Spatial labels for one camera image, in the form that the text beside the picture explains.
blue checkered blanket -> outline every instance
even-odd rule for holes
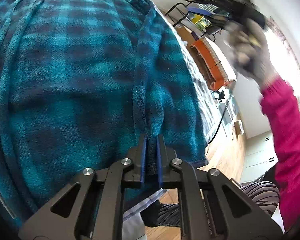
[[[202,131],[180,46],[151,1],[0,0],[0,197],[16,227],[141,133],[147,175],[160,133],[204,165]]]

person's hand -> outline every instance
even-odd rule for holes
[[[247,78],[253,78],[260,88],[268,86],[277,78],[278,73],[270,61],[268,44],[263,29],[254,21],[247,20],[247,32],[243,26],[231,23],[228,44],[234,52],[233,67]]]

person's arm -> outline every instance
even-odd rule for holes
[[[300,111],[293,88],[280,77],[262,90],[262,112],[268,117],[279,159],[280,213],[285,229],[300,215]]]

plaid blanket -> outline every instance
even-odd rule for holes
[[[123,158],[141,133],[146,174],[156,174],[160,133],[204,165],[202,131],[180,46],[151,1],[0,1],[0,197],[17,227],[83,168]]]

person's leg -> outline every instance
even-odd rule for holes
[[[275,184],[260,181],[242,186],[240,189],[264,212],[273,215],[279,203],[279,190]],[[141,217],[148,227],[179,227],[179,204],[161,204],[156,201],[141,212]]]
[[[242,186],[241,189],[254,203],[270,216],[279,203],[279,190],[269,181],[260,181]]]

